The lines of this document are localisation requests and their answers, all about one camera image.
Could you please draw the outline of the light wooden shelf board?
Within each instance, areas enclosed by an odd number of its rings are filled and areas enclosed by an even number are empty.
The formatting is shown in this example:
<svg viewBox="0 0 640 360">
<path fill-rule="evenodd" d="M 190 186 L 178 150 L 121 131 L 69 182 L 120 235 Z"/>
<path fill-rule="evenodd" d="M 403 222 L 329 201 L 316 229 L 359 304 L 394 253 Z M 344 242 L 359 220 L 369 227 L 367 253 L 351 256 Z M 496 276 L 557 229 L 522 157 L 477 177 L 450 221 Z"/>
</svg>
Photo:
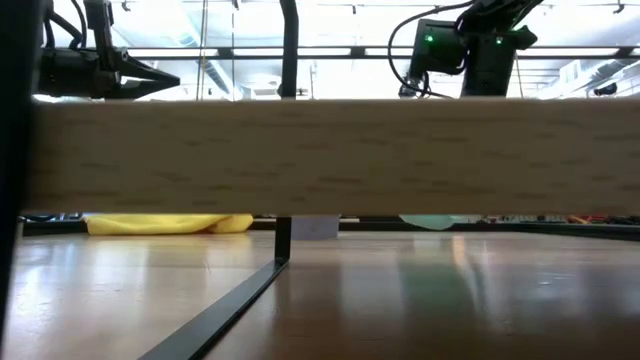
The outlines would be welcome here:
<svg viewBox="0 0 640 360">
<path fill-rule="evenodd" d="M 29 212 L 640 215 L 640 100 L 36 108 Z"/>
</svg>

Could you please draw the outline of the yellow cloth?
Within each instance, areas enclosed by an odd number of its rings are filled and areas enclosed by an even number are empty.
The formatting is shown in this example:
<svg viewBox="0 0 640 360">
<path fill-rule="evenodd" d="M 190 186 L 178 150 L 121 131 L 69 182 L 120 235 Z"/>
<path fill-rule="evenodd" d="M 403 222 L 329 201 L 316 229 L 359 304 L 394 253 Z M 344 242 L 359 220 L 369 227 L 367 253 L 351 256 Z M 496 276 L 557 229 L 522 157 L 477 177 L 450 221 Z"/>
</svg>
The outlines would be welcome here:
<svg viewBox="0 0 640 360">
<path fill-rule="evenodd" d="M 91 236 L 242 233 L 254 222 L 249 214 L 96 214 L 85 217 Z"/>
</svg>

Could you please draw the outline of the black table edge rail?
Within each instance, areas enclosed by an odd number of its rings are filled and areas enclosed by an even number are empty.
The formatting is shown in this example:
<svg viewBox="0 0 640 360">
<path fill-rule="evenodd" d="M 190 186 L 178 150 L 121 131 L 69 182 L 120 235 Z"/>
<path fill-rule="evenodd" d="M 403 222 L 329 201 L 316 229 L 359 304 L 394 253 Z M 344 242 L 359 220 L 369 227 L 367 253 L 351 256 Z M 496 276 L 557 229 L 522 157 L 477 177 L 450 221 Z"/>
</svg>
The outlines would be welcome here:
<svg viewBox="0 0 640 360">
<path fill-rule="evenodd" d="M 340 231 L 351 232 L 416 232 L 423 228 L 404 222 L 341 222 Z M 578 225 L 560 223 L 507 223 L 475 224 L 459 223 L 448 228 L 450 232 L 520 232 L 584 238 L 600 238 L 640 242 L 640 226 L 631 225 Z M 54 222 L 27 222 L 24 236 L 83 234 L 87 226 L 80 220 Z"/>
</svg>

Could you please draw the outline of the black overhead frame rail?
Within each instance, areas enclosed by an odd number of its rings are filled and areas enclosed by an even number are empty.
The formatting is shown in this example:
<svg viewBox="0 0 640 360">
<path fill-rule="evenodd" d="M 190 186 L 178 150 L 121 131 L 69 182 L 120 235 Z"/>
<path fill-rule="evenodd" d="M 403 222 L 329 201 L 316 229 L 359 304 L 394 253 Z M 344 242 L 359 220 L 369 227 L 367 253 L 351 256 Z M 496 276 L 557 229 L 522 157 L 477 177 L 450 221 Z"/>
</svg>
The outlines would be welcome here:
<svg viewBox="0 0 640 360">
<path fill-rule="evenodd" d="M 219 60 L 267 60 L 281 59 L 282 47 L 220 47 L 220 48 L 130 48 L 129 54 L 140 60 L 197 60 L 201 57 Z M 319 46 L 299 47 L 299 59 L 385 59 L 388 55 L 384 46 Z M 640 60 L 640 46 L 538 46 L 518 50 L 517 56 L 524 60 Z"/>
</svg>

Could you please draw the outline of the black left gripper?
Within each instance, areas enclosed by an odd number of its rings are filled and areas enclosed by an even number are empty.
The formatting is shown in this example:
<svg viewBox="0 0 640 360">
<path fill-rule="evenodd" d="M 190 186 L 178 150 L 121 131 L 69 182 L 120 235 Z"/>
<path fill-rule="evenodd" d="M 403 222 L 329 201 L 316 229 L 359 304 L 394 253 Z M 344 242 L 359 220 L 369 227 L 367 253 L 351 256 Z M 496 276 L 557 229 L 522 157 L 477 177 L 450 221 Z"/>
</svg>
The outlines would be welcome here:
<svg viewBox="0 0 640 360">
<path fill-rule="evenodd" d="M 179 77 L 143 63 L 125 48 L 43 48 L 39 65 L 37 93 L 52 97 L 138 99 L 180 84 Z M 122 84 L 121 74 L 151 81 Z"/>
</svg>

